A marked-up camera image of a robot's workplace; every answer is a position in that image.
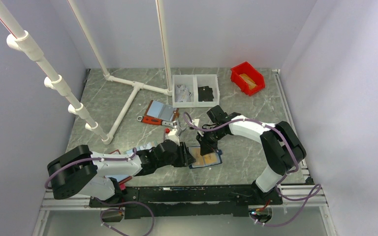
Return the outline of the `gold vip card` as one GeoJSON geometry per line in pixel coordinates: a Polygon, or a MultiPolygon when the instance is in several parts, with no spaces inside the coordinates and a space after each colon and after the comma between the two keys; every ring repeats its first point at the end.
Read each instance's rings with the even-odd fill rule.
{"type": "Polygon", "coordinates": [[[193,167],[205,167],[205,166],[211,166],[216,165],[220,163],[220,159],[218,156],[216,156],[214,153],[207,154],[207,155],[196,155],[196,162],[193,163],[193,167]]]}

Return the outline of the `navy blue card holder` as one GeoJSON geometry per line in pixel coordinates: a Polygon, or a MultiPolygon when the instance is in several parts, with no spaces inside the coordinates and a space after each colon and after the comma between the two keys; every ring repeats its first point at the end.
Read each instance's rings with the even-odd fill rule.
{"type": "Polygon", "coordinates": [[[195,158],[195,162],[189,165],[190,169],[211,167],[222,163],[221,149],[206,155],[200,155],[200,147],[188,147],[188,149],[192,157],[195,158]]]}

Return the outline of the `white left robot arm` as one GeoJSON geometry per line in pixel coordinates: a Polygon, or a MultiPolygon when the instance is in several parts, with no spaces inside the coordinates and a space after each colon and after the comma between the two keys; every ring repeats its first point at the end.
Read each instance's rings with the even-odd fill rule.
{"type": "Polygon", "coordinates": [[[45,188],[52,190],[56,200],[81,194],[114,207],[122,199],[115,176],[147,176],[165,166],[188,167],[195,162],[185,143],[176,144],[172,140],[150,149],[133,148],[130,154],[98,153],[87,145],[79,145],[47,165],[49,177],[45,188]]]}

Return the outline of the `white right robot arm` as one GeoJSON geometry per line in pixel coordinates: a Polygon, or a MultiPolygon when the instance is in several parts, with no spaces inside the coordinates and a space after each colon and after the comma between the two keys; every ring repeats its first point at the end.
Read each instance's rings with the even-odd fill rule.
{"type": "Polygon", "coordinates": [[[198,128],[196,140],[201,154],[218,149],[218,141],[226,135],[241,136],[262,145],[266,167],[252,183],[252,199],[263,204],[283,178],[295,171],[306,156],[306,150],[291,125],[286,121],[265,123],[233,112],[228,114],[216,105],[207,111],[212,128],[198,128]]]}

